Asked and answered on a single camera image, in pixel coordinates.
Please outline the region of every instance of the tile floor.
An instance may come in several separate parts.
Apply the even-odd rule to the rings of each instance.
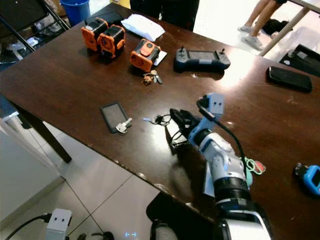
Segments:
[[[91,13],[109,2],[109,0],[91,0]],[[240,41],[244,33],[237,31],[238,25],[245,22],[257,2],[258,0],[200,0],[194,32],[258,54]],[[279,21],[289,20],[300,9],[300,6],[288,2],[274,14],[273,18]],[[319,22],[319,15],[309,12],[295,30],[298,27],[308,26],[319,31]],[[264,44],[270,40],[263,34],[260,38]],[[279,51],[278,46],[266,57],[274,59],[277,51]],[[71,240],[77,239],[81,233],[89,235],[101,230],[113,232],[116,240],[148,240],[151,222],[145,213],[146,206],[159,191],[60,130],[45,124],[73,158],[70,164],[65,164],[36,131],[22,129],[16,117],[11,121],[12,127],[34,148],[51,159],[66,178],[66,182],[5,229],[1,229],[0,239],[5,239],[13,229],[34,216],[51,212],[55,208],[63,208],[70,209],[73,213],[68,228]],[[21,230],[12,240],[43,240],[45,228],[46,224],[34,222]]]

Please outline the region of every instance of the dark brown table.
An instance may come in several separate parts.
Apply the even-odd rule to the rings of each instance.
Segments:
[[[117,11],[124,18],[131,14],[115,4],[104,11]],[[44,129],[38,118],[212,221],[214,201],[202,194],[204,159],[192,147],[173,155],[165,128],[142,118],[166,114],[170,108],[197,114],[200,96],[224,94],[221,121],[238,136],[249,158],[266,165],[262,176],[254,176],[251,196],[267,212],[274,238],[319,239],[320,201],[301,190],[292,170],[298,162],[320,164],[320,79],[311,76],[311,93],[270,84],[266,76],[269,66],[289,67],[153,20],[166,31],[156,40],[168,52],[156,68],[162,85],[144,86],[139,71],[129,62],[140,41],[138,36],[127,33],[124,52],[110,61],[86,49],[81,23],[2,72],[1,92],[25,110],[24,114],[29,112],[27,118],[36,116],[34,125],[40,132]],[[194,50],[225,48],[231,66],[224,75],[176,73],[173,62],[181,46]],[[100,113],[101,106],[115,101],[133,118],[125,136],[111,134]],[[225,132],[215,131],[236,150]],[[61,153],[61,146],[56,150]]]

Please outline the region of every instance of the phone case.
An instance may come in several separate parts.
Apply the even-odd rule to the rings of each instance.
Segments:
[[[274,83],[292,87],[304,92],[311,92],[313,89],[311,79],[307,75],[275,66],[270,66],[268,71],[269,78]]]
[[[122,116],[118,116],[118,118],[119,118],[118,124],[125,122],[125,121],[128,120],[129,118],[128,118],[125,110],[123,109],[123,107],[121,106],[121,104],[120,104],[119,102],[113,102],[113,103],[110,103],[110,104],[107,104],[107,105],[104,105],[104,106],[100,107],[100,111],[101,111],[101,113],[102,113],[102,116],[103,116],[103,118],[104,118],[104,121],[105,121],[106,125],[108,126],[110,132],[111,132],[112,134],[115,134],[115,133],[118,132],[117,129],[116,129],[116,125],[112,125],[112,124],[111,124],[111,121],[110,121],[108,115],[106,115],[105,112],[104,112],[104,109],[105,109],[105,108],[108,108],[108,107],[110,107],[110,106],[112,106],[112,105],[118,105],[118,106],[119,106],[119,109],[120,109],[120,111],[121,111],[121,113],[122,113]]]

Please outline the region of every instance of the sticker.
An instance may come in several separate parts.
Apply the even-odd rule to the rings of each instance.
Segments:
[[[300,52],[297,53],[297,56],[298,56],[299,58],[301,58],[301,59],[305,59],[308,55],[305,54],[304,52],[300,51]]]
[[[161,63],[161,61],[165,58],[165,56],[167,56],[167,53],[165,51],[160,51],[153,65],[158,66]]]
[[[255,165],[254,165],[254,173],[264,173],[266,171],[266,166],[263,165],[262,162],[260,161],[254,161]]]

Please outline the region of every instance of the white plastic bag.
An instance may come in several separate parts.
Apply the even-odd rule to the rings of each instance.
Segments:
[[[162,26],[139,14],[131,14],[121,23],[129,31],[152,42],[165,32]]]

